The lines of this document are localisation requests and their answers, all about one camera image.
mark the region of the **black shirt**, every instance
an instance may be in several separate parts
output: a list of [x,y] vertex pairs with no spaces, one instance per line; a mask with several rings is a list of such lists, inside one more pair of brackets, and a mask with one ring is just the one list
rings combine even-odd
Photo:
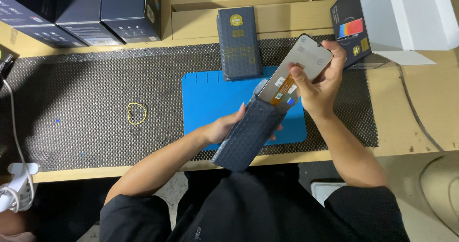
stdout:
[[285,172],[217,171],[188,174],[173,231],[161,198],[114,197],[100,241],[409,241],[386,187],[343,186],[323,207]]

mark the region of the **blue silicone mat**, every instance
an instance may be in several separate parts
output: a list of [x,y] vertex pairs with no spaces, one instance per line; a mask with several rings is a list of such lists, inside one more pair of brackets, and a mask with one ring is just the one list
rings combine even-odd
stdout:
[[[263,67],[260,78],[226,82],[222,71],[188,73],[182,77],[183,128],[188,134],[198,127],[214,122],[217,118],[237,111],[244,102],[246,105],[253,95],[253,90],[261,79],[269,78],[275,67]],[[306,139],[306,123],[301,103],[294,105],[282,121],[283,130],[276,131],[276,140],[269,140],[266,145],[302,142]],[[217,150],[219,144],[204,148]]]

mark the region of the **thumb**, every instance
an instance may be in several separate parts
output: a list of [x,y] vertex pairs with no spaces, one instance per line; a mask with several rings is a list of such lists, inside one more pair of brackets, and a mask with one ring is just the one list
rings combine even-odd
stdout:
[[298,85],[301,94],[304,96],[314,90],[314,86],[300,67],[294,66],[290,69],[290,74]]
[[233,114],[221,117],[221,122],[224,125],[235,124],[242,119],[245,113],[246,113],[246,105],[242,103],[238,111],[234,112]]

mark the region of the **black anti-slip mat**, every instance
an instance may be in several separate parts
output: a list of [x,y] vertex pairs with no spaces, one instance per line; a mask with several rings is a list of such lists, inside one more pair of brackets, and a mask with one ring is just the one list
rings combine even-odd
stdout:
[[[294,42],[259,41],[263,65],[278,65]],[[183,135],[182,76],[220,68],[218,44],[19,58],[8,81],[15,92],[20,144],[41,171],[133,165]],[[143,123],[128,122],[130,102],[146,107]],[[10,110],[3,87],[0,171],[18,161]],[[144,116],[136,105],[131,112],[134,122]],[[345,71],[335,112],[365,146],[378,146],[364,70]],[[305,121],[305,141],[266,146],[260,155],[327,149],[307,113]],[[201,152],[193,160],[209,160],[214,152]]]

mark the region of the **open box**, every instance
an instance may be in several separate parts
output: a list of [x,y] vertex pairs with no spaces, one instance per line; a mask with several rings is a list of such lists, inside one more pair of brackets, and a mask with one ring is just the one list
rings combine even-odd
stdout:
[[451,0],[337,0],[330,12],[348,69],[435,64],[415,50],[459,46]]

